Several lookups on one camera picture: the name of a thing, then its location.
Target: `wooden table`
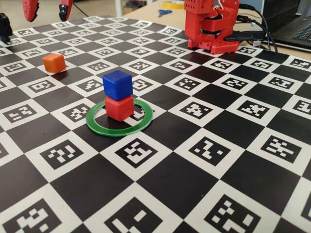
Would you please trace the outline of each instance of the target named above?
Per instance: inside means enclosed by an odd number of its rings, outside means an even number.
[[[185,10],[173,10],[173,13],[171,14],[164,15],[160,18],[158,17],[159,16],[158,10],[163,9],[163,6],[162,6],[163,1],[164,0],[157,0],[152,4],[146,5],[136,11],[133,11],[129,14],[124,15],[124,17],[151,21],[154,23],[169,25],[169,26],[184,30],[185,29],[185,18],[186,18]],[[254,13],[253,11],[239,10],[239,14],[243,14],[243,13],[256,15],[256,13]],[[251,27],[249,24],[237,24],[234,27],[234,30],[252,31],[254,30],[254,27]],[[296,49],[291,49],[291,48],[282,47],[282,46],[278,46],[278,51],[281,53],[288,54],[288,55],[293,55],[293,56],[311,60],[311,53],[307,51],[296,50]]]

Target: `orange cube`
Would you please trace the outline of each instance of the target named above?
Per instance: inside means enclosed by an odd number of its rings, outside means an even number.
[[[44,68],[47,72],[59,73],[66,69],[64,56],[61,54],[51,53],[43,57]]]

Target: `tape roll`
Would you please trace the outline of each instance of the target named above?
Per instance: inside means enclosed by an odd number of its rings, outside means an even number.
[[[163,8],[166,9],[184,9],[184,1],[164,1]]]

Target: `plastic ring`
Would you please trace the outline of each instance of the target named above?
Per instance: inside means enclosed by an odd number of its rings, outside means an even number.
[[[134,104],[142,107],[144,112],[145,112],[145,117],[143,118],[143,120],[141,120],[140,123],[138,123],[134,126],[131,126],[129,128],[125,128],[125,129],[114,130],[114,129],[108,129],[108,128],[105,128],[105,127],[99,125],[95,120],[95,115],[102,107],[105,106],[105,101],[101,101],[101,102],[95,104],[88,111],[88,113],[86,115],[87,126],[92,131],[94,131],[95,133],[98,133],[100,135],[110,136],[110,137],[126,136],[129,134],[141,131],[151,123],[153,111],[152,111],[152,108],[149,106],[149,104],[147,104],[146,102],[144,102],[142,100],[134,99]]]

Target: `red robot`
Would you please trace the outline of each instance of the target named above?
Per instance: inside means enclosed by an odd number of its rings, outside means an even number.
[[[233,33],[239,0],[185,0],[185,35],[189,48],[210,50],[212,54],[235,52],[239,41],[224,41]]]

